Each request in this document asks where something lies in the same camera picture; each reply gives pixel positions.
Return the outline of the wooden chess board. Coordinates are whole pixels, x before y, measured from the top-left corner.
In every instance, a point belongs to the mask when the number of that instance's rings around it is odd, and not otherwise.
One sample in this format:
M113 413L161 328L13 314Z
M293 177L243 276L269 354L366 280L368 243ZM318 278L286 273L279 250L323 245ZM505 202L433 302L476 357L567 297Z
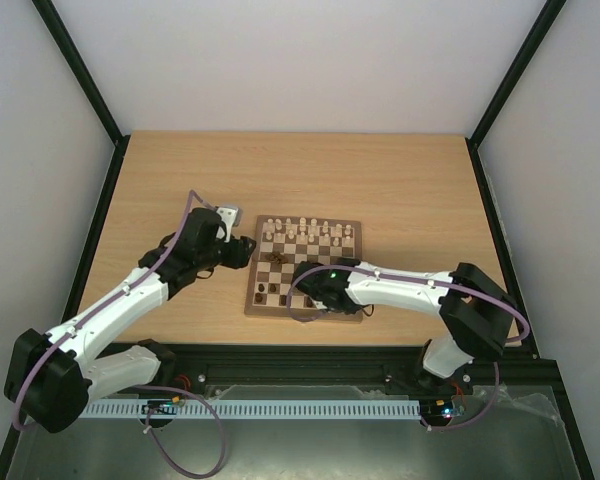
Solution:
M318 309L312 299L291 284L296 275L317 265L362 258L362 224L356 220L317 216L260 215L257 246L251 257L244 314L248 317L311 318ZM288 262L271 263L265 256L281 252ZM269 293L269 284L277 285Z

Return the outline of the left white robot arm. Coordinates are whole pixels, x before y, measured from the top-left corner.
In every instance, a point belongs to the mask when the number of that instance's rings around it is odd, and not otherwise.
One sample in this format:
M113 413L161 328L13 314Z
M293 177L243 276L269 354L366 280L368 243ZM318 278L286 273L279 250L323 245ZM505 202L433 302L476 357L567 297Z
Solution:
M256 242L232 235L240 218L241 210L234 206L191 210L177 232L148 251L91 307L45 333L29 329L20 335L4 387L15 414L58 433L96 400L136 386L170 385L176 357L154 340L142 340L121 353L102 353L136 320L196 280L210 277L216 267L246 267Z

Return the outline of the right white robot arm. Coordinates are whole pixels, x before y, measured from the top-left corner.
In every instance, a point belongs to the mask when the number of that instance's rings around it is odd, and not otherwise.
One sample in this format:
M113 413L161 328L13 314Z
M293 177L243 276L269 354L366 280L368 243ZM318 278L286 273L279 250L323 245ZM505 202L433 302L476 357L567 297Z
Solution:
M409 384L435 392L475 360L497 362L505 346L525 338L529 325L513 299L477 266L410 272L339 258L330 265L303 261L291 291L308 296L321 312L353 315L389 306L442 320L447 333L425 342Z

